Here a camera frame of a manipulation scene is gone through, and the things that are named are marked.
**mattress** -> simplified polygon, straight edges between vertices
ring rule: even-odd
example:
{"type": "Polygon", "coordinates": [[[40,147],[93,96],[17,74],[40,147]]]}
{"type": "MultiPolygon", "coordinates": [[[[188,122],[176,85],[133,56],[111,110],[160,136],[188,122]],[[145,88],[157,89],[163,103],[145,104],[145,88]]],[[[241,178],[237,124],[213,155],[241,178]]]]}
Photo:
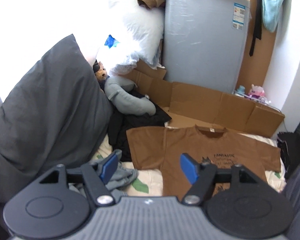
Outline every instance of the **mattress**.
{"type": "MultiPolygon", "coordinates": [[[[258,141],[268,143],[274,147],[277,147],[277,143],[274,140],[264,138],[258,135],[242,134],[247,137],[253,138],[258,141]]],[[[109,145],[108,135],[104,138],[100,148],[94,154],[92,159],[99,159],[100,157],[106,158],[112,153],[112,146],[109,145]]],[[[268,184],[274,188],[277,192],[281,192],[286,185],[284,174],[285,168],[281,161],[281,172],[266,171],[266,178],[268,184]]],[[[132,162],[123,162],[122,165],[125,168],[133,169],[132,162]]],[[[121,189],[129,196],[162,196],[163,192],[163,180],[161,172],[155,170],[139,170],[138,177],[129,186],[121,189]]]]}

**hanging towel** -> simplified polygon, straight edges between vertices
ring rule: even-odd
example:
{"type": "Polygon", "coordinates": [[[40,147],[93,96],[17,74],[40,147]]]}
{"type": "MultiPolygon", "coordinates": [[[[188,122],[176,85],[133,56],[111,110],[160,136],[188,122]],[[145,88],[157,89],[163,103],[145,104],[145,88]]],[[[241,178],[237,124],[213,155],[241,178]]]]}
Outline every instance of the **hanging towel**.
{"type": "Polygon", "coordinates": [[[254,46],[256,44],[256,38],[261,40],[262,34],[262,0],[257,0],[257,8],[256,8],[256,21],[254,24],[253,37],[249,55],[252,57],[254,52],[254,46]]]}
{"type": "Polygon", "coordinates": [[[262,19],[265,28],[273,33],[278,25],[283,0],[262,0],[262,19]]]}

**cardboard panel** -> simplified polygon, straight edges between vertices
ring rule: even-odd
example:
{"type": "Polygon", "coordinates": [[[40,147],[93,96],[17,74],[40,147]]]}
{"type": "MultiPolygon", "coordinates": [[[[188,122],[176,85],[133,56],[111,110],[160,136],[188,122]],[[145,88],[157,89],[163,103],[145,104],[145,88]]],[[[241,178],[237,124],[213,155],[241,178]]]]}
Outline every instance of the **cardboard panel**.
{"type": "Polygon", "coordinates": [[[160,40],[160,43],[159,43],[159,49],[160,49],[160,58],[159,58],[159,63],[162,64],[162,55],[163,55],[163,39],[160,40]]]}
{"type": "Polygon", "coordinates": [[[153,78],[136,70],[132,70],[130,73],[122,76],[134,81],[137,84],[137,91],[140,94],[148,94],[153,78]]]}
{"type": "Polygon", "coordinates": [[[192,127],[194,125],[201,126],[201,127],[209,127],[209,128],[222,128],[222,126],[204,122],[201,120],[189,118],[183,115],[174,114],[171,112],[166,111],[168,115],[172,118],[172,120],[169,122],[170,127],[175,128],[184,128],[184,127],[192,127]]]}
{"type": "Polygon", "coordinates": [[[284,114],[264,105],[256,104],[244,131],[270,138],[284,119],[284,114]]]}
{"type": "Polygon", "coordinates": [[[255,106],[255,102],[223,93],[218,116],[214,123],[226,128],[243,131],[255,106]]]}
{"type": "Polygon", "coordinates": [[[148,96],[160,107],[169,107],[172,93],[172,83],[154,78],[148,96]]]}
{"type": "Polygon", "coordinates": [[[159,79],[163,79],[167,72],[163,68],[157,68],[157,70],[152,69],[142,60],[138,61],[137,67],[135,68],[135,70],[137,70],[149,77],[159,78],[159,79]]]}
{"type": "Polygon", "coordinates": [[[218,114],[221,96],[220,91],[173,82],[169,111],[213,123],[218,114]]]}

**gray pillow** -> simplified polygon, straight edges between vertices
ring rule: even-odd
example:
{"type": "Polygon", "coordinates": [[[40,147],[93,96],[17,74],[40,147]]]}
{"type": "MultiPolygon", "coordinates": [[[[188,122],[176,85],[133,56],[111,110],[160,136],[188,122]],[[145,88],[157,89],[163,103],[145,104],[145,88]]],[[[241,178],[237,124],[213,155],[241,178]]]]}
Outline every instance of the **gray pillow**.
{"type": "Polygon", "coordinates": [[[154,104],[147,98],[136,98],[130,95],[135,83],[124,77],[109,77],[105,83],[105,94],[120,113],[143,115],[148,113],[154,115],[156,112],[154,104]]]}
{"type": "Polygon", "coordinates": [[[111,114],[74,36],[59,41],[0,107],[0,203],[58,163],[74,168],[90,160],[111,114]]]}

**gray plush toy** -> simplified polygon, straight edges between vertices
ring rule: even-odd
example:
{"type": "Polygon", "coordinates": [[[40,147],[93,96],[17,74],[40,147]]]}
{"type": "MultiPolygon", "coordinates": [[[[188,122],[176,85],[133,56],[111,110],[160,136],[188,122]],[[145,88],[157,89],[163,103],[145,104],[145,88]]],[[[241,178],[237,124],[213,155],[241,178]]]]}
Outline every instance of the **gray plush toy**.
{"type": "Polygon", "coordinates": [[[106,80],[104,91],[108,99],[123,114],[154,115],[155,106],[147,95],[143,98],[136,98],[128,93],[135,86],[136,84],[127,78],[114,76],[106,80]]]}

